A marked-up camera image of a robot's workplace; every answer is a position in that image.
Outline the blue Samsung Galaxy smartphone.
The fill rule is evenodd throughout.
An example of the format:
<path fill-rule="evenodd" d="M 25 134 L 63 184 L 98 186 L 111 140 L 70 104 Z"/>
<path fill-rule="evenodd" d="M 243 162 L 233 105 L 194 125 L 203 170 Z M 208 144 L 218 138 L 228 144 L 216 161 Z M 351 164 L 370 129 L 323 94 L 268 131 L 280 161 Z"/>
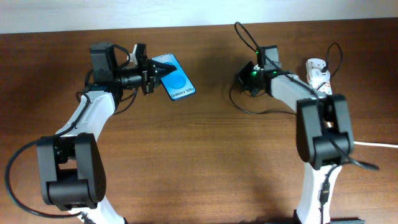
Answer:
<path fill-rule="evenodd" d="M 152 59 L 176 67 L 176 71 L 161 78 L 161 82 L 172 101 L 181 100 L 196 93 L 195 87 L 174 54 L 160 55 Z"/>

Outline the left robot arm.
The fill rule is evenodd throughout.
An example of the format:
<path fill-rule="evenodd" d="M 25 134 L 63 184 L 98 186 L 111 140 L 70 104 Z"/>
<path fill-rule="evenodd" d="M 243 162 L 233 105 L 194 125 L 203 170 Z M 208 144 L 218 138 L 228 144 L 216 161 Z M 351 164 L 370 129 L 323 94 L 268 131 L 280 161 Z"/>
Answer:
<path fill-rule="evenodd" d="M 91 45 L 90 55 L 93 81 L 85 80 L 78 108 L 54 136 L 37 143 L 42 197 L 83 223 L 126 223 L 105 196 L 106 174 L 97 140 L 124 90 L 153 93 L 161 78 L 177 68 L 148 58 L 145 44 L 129 53 L 120 45 L 100 42 Z"/>

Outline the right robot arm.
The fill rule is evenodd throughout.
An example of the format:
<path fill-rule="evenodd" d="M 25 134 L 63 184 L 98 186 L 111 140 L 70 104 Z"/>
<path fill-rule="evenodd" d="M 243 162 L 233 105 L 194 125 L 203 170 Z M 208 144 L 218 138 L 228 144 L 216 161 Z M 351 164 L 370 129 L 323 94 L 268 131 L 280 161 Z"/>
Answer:
<path fill-rule="evenodd" d="M 261 90 L 296 115 L 296 148 L 304 164 L 303 189 L 292 223 L 331 223 L 330 204 L 339 173 L 354 149 L 346 98 L 320 92 L 281 68 L 277 46 L 255 47 L 257 64 L 237 74 L 242 90 Z"/>

